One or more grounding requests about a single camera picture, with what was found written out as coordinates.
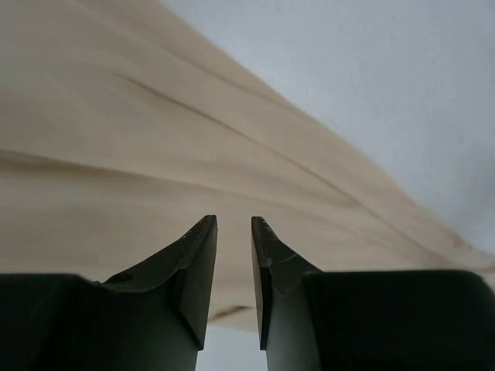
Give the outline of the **beige drawstring trousers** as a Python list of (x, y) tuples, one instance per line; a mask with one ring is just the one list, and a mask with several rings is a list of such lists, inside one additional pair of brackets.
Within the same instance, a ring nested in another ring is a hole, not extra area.
[(209, 323), (255, 332), (251, 217), (328, 271), (494, 257), (157, 1), (1, 3), (1, 269), (106, 279), (219, 223)]

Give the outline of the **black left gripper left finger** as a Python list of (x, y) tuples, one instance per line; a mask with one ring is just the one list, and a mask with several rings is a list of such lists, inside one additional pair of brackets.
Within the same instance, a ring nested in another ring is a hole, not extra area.
[(104, 282), (1, 276), (3, 370), (193, 370), (203, 349), (217, 219)]

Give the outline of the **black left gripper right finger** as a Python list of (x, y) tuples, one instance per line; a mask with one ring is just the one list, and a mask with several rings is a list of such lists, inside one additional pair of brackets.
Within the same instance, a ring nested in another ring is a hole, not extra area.
[(251, 221), (270, 370), (492, 370), (494, 293), (461, 270), (321, 271)]

